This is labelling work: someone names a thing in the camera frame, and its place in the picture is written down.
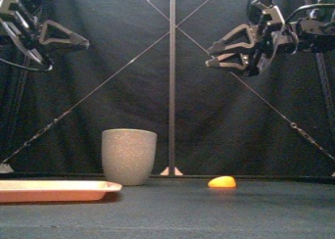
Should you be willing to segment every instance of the small orange object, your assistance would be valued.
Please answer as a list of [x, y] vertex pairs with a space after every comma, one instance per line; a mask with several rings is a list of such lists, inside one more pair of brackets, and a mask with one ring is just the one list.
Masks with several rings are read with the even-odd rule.
[[231, 176], [221, 176], [209, 182], [210, 188], [235, 188], [235, 178]]

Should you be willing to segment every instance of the black curtain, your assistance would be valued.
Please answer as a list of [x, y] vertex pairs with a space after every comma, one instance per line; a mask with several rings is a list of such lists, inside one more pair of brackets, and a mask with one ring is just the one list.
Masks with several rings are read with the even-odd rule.
[[[195, 175], [330, 175], [334, 162], [231, 70], [206, 67], [205, 49], [246, 22], [246, 1], [177, 0], [175, 165]], [[277, 4], [286, 17], [304, 0]], [[45, 0], [42, 21], [82, 34], [91, 48], [57, 58], [53, 72], [29, 73], [11, 150], [73, 111], [14, 158], [15, 171], [102, 172], [101, 133], [119, 127], [158, 132], [154, 173], [169, 166], [169, 7], [170, 0]], [[334, 53], [328, 65], [334, 72]], [[18, 74], [6, 69], [2, 84]], [[314, 55], [278, 55], [266, 73], [239, 78], [334, 153]]]

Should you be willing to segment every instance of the plastic tray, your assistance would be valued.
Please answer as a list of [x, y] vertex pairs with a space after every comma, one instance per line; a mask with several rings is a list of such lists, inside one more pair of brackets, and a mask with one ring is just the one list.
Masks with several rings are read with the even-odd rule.
[[0, 180], [0, 203], [97, 201], [121, 189], [109, 181]]

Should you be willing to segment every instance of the vertical rod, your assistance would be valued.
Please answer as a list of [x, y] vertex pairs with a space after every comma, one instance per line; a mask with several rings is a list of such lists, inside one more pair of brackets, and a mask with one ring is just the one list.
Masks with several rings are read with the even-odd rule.
[[175, 0], [170, 0], [169, 175], [175, 169]]
[[[312, 0], [304, 0], [305, 4], [313, 4]], [[316, 60], [318, 64], [318, 72], [320, 72], [320, 79], [321, 85], [324, 90], [324, 97], [325, 97], [325, 104], [328, 109], [328, 116], [329, 116], [329, 123], [330, 123], [330, 130], [333, 134], [333, 141], [335, 142], [335, 107], [334, 107], [334, 98], [332, 95], [332, 85], [328, 75], [328, 66], [325, 62], [325, 56], [322, 53], [316, 54]]]

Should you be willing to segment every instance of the ceramic cup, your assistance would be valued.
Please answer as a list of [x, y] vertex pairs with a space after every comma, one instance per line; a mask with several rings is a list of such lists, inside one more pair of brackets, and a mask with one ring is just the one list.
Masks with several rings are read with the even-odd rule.
[[150, 178], [158, 134], [141, 129], [110, 129], [102, 133], [102, 168], [106, 179], [122, 185], [143, 185]]

